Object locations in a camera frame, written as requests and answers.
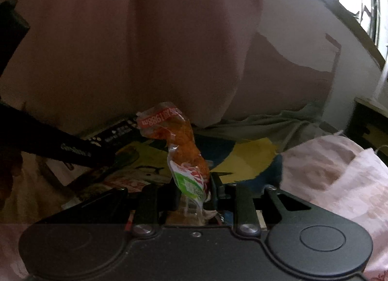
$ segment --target white wall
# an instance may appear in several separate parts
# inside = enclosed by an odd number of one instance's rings
[[[335,128],[346,127],[354,109],[354,97],[372,96],[381,74],[377,63],[321,0],[264,0],[258,31],[288,60],[320,71],[330,70],[335,55],[325,34],[341,44],[323,114],[323,120]],[[388,105],[386,92],[380,102]]]

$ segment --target yellow fabric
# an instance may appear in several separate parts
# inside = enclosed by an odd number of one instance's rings
[[[264,171],[276,156],[276,146],[268,138],[236,143],[229,156],[212,172],[231,173],[220,176],[226,184],[254,179]]]

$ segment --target black device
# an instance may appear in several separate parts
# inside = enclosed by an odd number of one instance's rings
[[[110,166],[114,152],[46,125],[0,102],[0,145],[88,167]]]
[[[272,186],[255,196],[211,180],[208,207],[231,211],[233,226],[164,225],[163,214],[179,202],[173,182],[129,195],[112,189],[23,233],[29,280],[366,280],[372,240],[358,224]]]
[[[0,76],[30,29],[29,24],[15,11],[16,3],[17,0],[0,3]]]

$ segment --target pink cloth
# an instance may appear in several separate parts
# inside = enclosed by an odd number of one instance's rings
[[[76,133],[162,101],[198,126],[218,122],[261,0],[19,0],[17,11],[31,30],[1,77],[1,95]]]
[[[19,255],[19,238],[28,224],[0,224],[0,280],[20,281],[28,276]]]
[[[365,228],[373,252],[364,274],[372,281],[386,281],[388,167],[372,149],[364,150],[343,136],[315,138],[282,156],[281,189]]]

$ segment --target window frame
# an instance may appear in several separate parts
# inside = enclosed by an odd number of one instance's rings
[[[385,58],[382,56],[380,51],[377,48],[378,44],[378,35],[377,30],[380,25],[380,18],[378,17],[378,8],[377,2],[379,0],[372,0],[372,17],[376,17],[372,19],[373,26],[370,26],[370,33],[368,34],[360,25],[360,23],[356,20],[355,17],[339,2],[339,0],[322,0],[326,7],[331,10],[331,12],[342,21],[350,31],[358,38],[362,46],[369,52],[371,57],[375,59],[380,69],[383,69],[385,64]]]

